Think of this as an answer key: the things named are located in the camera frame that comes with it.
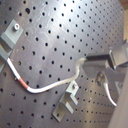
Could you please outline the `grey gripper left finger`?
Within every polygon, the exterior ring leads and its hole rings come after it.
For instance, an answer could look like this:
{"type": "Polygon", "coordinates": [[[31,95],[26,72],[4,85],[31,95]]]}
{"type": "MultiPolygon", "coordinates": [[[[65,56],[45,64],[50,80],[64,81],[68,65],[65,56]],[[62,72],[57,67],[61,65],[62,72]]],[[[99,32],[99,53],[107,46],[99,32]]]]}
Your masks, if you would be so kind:
{"type": "Polygon", "coordinates": [[[126,67],[119,66],[112,69],[107,61],[85,61],[82,68],[85,74],[94,79],[98,86],[102,86],[106,82],[110,88],[117,91],[118,95],[121,94],[126,67]]]}

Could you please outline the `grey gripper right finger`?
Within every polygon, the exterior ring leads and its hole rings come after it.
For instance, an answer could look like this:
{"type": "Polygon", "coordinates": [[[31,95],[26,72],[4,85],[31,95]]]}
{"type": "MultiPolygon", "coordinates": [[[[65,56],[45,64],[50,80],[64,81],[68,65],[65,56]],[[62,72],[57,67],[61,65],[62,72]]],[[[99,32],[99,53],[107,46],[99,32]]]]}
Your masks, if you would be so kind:
{"type": "Polygon", "coordinates": [[[123,43],[111,51],[113,68],[128,63],[128,43],[123,43]]]}

